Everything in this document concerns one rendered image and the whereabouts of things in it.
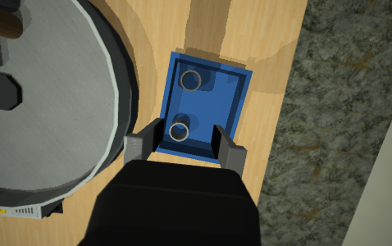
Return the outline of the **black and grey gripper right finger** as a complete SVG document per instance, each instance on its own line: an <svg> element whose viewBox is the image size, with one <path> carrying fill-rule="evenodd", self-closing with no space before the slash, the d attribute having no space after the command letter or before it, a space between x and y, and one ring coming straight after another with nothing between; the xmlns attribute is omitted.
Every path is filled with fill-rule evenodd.
<svg viewBox="0 0 392 246"><path fill-rule="evenodd" d="M236 145L221 125L213 126L211 146L221 168L237 172L242 179L247 149Z"/></svg>

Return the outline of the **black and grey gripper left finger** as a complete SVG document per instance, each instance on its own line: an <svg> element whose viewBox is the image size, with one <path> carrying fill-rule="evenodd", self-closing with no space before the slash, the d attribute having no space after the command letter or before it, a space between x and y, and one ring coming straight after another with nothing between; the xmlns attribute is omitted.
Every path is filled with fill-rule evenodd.
<svg viewBox="0 0 392 246"><path fill-rule="evenodd" d="M147 160L163 137L164 118L156 118L139 133L124 137L123 166L131 160Z"/></svg>

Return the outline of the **blue square tray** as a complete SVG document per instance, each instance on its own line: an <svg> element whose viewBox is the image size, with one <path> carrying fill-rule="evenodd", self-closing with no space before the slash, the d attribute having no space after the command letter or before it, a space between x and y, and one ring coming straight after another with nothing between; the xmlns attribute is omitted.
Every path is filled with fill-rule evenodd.
<svg viewBox="0 0 392 246"><path fill-rule="evenodd" d="M196 71L201 85L183 89L180 77ZM163 137L155 152L220 164L212 151L214 125L221 125L233 140L253 71L171 51L159 118L164 118ZM175 141L169 129L175 120L189 124L189 135Z"/></svg>

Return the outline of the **grey round turntable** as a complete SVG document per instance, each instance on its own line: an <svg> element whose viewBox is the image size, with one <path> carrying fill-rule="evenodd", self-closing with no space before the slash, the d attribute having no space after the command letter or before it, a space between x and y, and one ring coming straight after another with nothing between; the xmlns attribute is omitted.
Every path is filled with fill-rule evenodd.
<svg viewBox="0 0 392 246"><path fill-rule="evenodd" d="M118 158L139 88L89 0L21 0L11 13L23 33L0 36L0 216L43 219Z"/></svg>

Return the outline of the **bronze bushing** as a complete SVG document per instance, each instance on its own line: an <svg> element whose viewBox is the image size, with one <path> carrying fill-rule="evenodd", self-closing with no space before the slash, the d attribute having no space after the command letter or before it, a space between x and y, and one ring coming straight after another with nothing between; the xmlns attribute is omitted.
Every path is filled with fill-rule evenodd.
<svg viewBox="0 0 392 246"><path fill-rule="evenodd" d="M0 8L0 36L18 39L23 33L21 20L8 11Z"/></svg>

